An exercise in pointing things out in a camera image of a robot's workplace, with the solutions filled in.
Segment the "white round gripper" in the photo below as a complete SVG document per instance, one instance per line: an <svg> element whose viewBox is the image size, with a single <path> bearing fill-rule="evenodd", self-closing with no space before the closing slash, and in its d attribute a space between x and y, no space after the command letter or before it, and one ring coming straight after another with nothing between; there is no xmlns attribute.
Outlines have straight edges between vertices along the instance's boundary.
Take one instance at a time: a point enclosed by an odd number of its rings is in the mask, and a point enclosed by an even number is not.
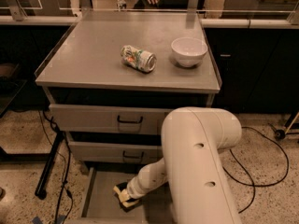
<svg viewBox="0 0 299 224"><path fill-rule="evenodd" d="M135 177L127 184L127 188L120 190L118 186L114 186L113 190L118 194L121 204L125 208L133 207L138 203L138 199L142 198L155 187L155 177L149 169L141 169Z"/></svg>

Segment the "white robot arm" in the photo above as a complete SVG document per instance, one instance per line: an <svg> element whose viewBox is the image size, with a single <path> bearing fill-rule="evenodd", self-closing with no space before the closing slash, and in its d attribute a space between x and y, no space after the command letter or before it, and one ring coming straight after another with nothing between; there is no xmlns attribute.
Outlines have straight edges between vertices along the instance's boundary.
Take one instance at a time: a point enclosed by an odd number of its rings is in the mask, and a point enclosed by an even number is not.
<svg viewBox="0 0 299 224"><path fill-rule="evenodd" d="M241 135L238 118L226 110L173 110L162 126L163 157L113 188L121 206L130 208L167 183L177 224L242 224L219 156Z"/></svg>

